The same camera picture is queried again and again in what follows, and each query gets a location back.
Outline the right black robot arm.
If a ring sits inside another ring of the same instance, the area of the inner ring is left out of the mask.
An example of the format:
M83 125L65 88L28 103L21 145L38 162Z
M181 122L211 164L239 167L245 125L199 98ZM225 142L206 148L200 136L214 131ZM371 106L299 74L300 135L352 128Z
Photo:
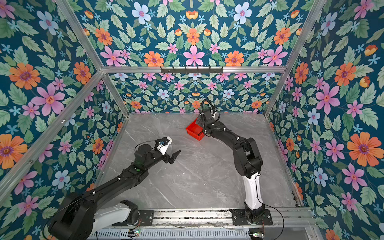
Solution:
M212 110L200 111L197 125L203 128L204 135L220 140L232 150L235 168L243 177L246 191L245 218L249 223L255 224L265 213L260 187L262 156L253 138L247 139L234 133L215 119L216 115Z

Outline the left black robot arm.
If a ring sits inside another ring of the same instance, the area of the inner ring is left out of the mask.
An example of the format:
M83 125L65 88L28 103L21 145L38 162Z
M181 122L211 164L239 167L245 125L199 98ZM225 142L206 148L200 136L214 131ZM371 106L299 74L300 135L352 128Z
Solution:
M159 162L173 164L181 153L167 154L168 145L144 144L135 151L135 160L121 174L93 190L71 193L47 224L48 232L58 240L86 240L91 234L117 223L135 226L140 222L138 206L125 200L113 207L104 205L130 190L149 175Z

